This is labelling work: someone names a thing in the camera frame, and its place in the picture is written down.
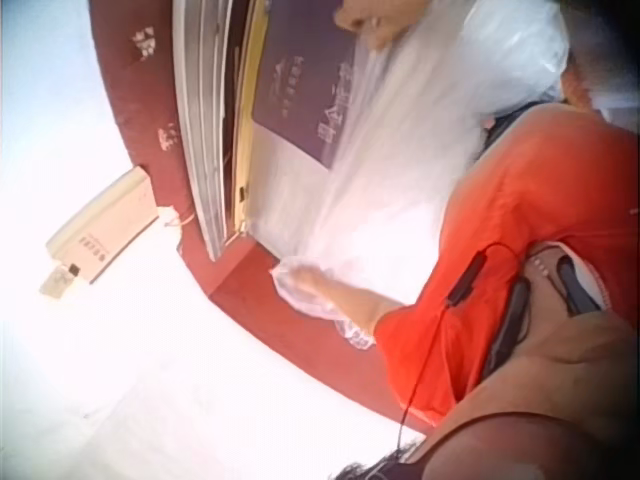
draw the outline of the clear plastic sheet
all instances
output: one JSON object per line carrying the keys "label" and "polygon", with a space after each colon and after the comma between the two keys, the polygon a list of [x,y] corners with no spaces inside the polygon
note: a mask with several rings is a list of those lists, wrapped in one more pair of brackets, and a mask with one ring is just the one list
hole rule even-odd
{"label": "clear plastic sheet", "polygon": [[359,45],[347,125],[321,206],[295,256],[272,272],[294,308],[373,339],[333,305],[295,288],[315,265],[348,284],[415,302],[438,257],[444,209],[481,152],[483,122],[559,97],[568,42],[547,0],[434,1],[391,50]]}

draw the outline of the person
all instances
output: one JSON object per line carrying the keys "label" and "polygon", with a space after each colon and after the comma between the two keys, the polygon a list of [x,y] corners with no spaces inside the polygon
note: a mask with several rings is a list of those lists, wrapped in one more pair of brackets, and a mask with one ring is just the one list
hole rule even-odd
{"label": "person", "polygon": [[[505,429],[513,451],[489,462],[486,478],[511,469],[511,457],[531,474],[504,478],[589,478],[580,472],[604,464],[603,445],[627,441],[637,399],[637,145],[632,133],[564,105],[525,112],[454,190],[438,263],[415,305],[315,268],[293,272],[300,288],[374,336],[401,405],[437,427],[421,457],[431,459],[413,477],[393,476],[403,466],[394,455],[375,466],[388,472],[363,469],[367,477],[354,467],[338,479],[437,479],[418,474],[463,468],[447,456],[458,449],[496,457]],[[484,263],[469,281],[477,257]],[[516,341],[487,369],[517,282],[529,293]],[[570,464],[575,476],[557,456],[565,450],[589,460]],[[441,478],[481,478],[467,474]]]}

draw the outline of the red top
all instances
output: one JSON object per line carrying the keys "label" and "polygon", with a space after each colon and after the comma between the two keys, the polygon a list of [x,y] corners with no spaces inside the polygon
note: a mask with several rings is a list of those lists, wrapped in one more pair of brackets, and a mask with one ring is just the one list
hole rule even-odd
{"label": "red top", "polygon": [[[527,250],[561,241],[593,265],[613,310],[638,323],[638,138],[593,114],[559,105],[521,117],[453,193],[440,256],[413,306],[386,315],[375,338],[391,385],[412,412],[437,424],[481,379]],[[445,298],[473,255],[488,261],[472,294],[445,311]],[[425,362],[422,375],[420,369]]]}

